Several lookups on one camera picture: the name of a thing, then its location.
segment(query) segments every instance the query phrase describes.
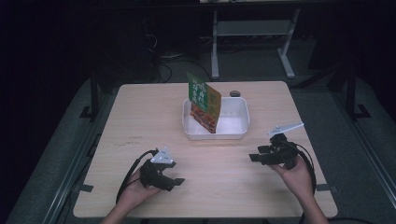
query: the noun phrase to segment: human hand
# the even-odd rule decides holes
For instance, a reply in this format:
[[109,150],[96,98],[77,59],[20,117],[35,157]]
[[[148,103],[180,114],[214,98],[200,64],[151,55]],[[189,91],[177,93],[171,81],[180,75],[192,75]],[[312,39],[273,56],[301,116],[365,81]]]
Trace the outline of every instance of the human hand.
[[297,199],[302,199],[308,196],[312,197],[311,177],[306,164],[301,157],[296,157],[296,165],[290,170],[287,170],[285,167],[278,164],[269,166],[280,175],[288,189],[297,197]]
[[140,168],[129,177],[128,186],[121,194],[117,204],[101,222],[102,224],[121,223],[123,219],[128,215],[128,213],[134,210],[149,197],[161,191],[157,188],[145,188],[142,185],[142,182],[139,181],[139,177]]
[[129,177],[128,186],[125,188],[116,204],[117,207],[122,208],[128,213],[146,199],[161,191],[157,188],[145,188],[140,182],[139,177],[140,168]]

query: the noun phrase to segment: wooden table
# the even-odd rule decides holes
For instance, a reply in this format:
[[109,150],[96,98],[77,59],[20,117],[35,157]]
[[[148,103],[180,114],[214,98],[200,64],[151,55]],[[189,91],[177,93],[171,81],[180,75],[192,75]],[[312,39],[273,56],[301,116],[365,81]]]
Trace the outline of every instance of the wooden table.
[[[186,180],[172,191],[148,199],[130,217],[300,216],[302,209],[281,178],[268,166],[251,162],[248,155],[258,153],[258,146],[269,145],[267,132],[276,125],[301,121],[287,85],[280,81],[209,85],[222,96],[235,90],[242,93],[250,116],[243,139],[188,140],[181,123],[187,83],[124,85],[84,182],[93,189],[80,192],[75,216],[104,217],[114,206],[120,184],[135,159],[156,147],[168,147],[177,163],[163,174]],[[305,128],[286,136],[310,152],[318,184],[326,184]],[[316,198],[327,217],[337,214],[328,190],[316,192]]]

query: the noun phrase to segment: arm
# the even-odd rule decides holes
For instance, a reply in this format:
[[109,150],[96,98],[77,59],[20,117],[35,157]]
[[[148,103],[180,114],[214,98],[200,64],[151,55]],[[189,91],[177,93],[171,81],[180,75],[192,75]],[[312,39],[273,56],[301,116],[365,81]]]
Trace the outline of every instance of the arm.
[[111,209],[102,224],[118,224],[121,223],[125,217],[144,202],[149,197],[159,193],[161,190],[157,188],[146,189],[138,180],[140,176],[140,169],[134,172],[129,178],[130,184],[121,194],[119,202]]
[[296,158],[296,166],[291,170],[280,165],[270,167],[280,175],[288,189],[296,196],[308,223],[329,223],[312,193],[311,177],[301,157]]

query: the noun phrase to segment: white metal stand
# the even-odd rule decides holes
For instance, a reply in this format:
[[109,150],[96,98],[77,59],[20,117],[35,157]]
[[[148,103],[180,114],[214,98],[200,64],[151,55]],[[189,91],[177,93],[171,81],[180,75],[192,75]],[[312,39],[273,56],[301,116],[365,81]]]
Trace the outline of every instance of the white metal stand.
[[291,20],[273,20],[273,21],[218,21],[218,12],[215,10],[213,15],[213,48],[211,54],[212,61],[212,78],[219,78],[218,62],[218,36],[226,35],[285,35],[286,41],[282,48],[279,48],[278,54],[285,68],[286,75],[294,78],[288,57],[289,44],[294,33],[294,28],[300,9],[294,10]]

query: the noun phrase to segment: packaging label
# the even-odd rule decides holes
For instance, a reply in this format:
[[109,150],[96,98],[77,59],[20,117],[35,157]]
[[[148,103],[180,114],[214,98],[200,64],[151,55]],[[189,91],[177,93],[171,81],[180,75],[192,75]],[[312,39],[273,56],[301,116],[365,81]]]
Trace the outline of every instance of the packaging label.
[[190,115],[210,133],[216,133],[221,109],[221,94],[198,77],[187,73],[189,80]]

